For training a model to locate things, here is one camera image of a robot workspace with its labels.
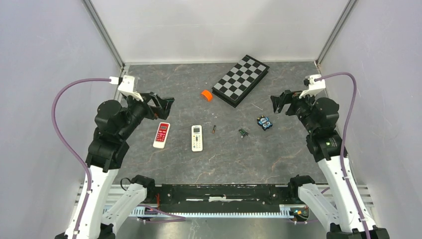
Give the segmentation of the white beige remote control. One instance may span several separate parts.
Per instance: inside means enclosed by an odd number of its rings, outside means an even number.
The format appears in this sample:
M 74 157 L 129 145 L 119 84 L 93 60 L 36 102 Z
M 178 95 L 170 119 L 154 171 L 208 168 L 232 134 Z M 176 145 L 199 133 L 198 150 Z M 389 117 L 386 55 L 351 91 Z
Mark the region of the white beige remote control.
M 200 152 L 203 150 L 203 130 L 201 125 L 191 127 L 192 151 Z

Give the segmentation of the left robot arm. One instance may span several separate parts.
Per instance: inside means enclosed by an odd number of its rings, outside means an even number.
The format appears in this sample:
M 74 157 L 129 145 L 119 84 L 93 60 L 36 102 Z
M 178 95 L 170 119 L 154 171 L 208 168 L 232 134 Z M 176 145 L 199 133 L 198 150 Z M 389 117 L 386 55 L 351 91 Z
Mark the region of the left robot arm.
M 104 212 L 106 198 L 125 155 L 126 142 L 144 119 L 165 120 L 174 98 L 160 98 L 157 94 L 143 93 L 138 100 L 125 97 L 127 106 L 108 100 L 99 105 L 93 141 L 83 165 L 88 169 L 83 193 L 69 227 L 56 235 L 57 239 L 113 239 L 130 213 L 141 203 L 156 198 L 155 181 L 141 175 L 132 178 L 126 192 Z

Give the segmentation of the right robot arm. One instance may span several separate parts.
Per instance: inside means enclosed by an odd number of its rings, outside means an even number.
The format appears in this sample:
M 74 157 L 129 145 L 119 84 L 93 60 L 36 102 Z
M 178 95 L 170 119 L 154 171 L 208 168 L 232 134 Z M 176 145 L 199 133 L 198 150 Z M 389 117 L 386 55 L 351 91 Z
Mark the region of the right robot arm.
M 369 214 L 359 194 L 346 157 L 343 140 L 336 131 L 339 105 L 329 98 L 301 96 L 300 91 L 285 90 L 271 96 L 274 113 L 288 105 L 286 115 L 296 116 L 305 127 L 307 148 L 323 172 L 334 202 L 331 203 L 310 176 L 290 179 L 288 198 L 305 203 L 326 230 L 328 239 L 388 239 Z

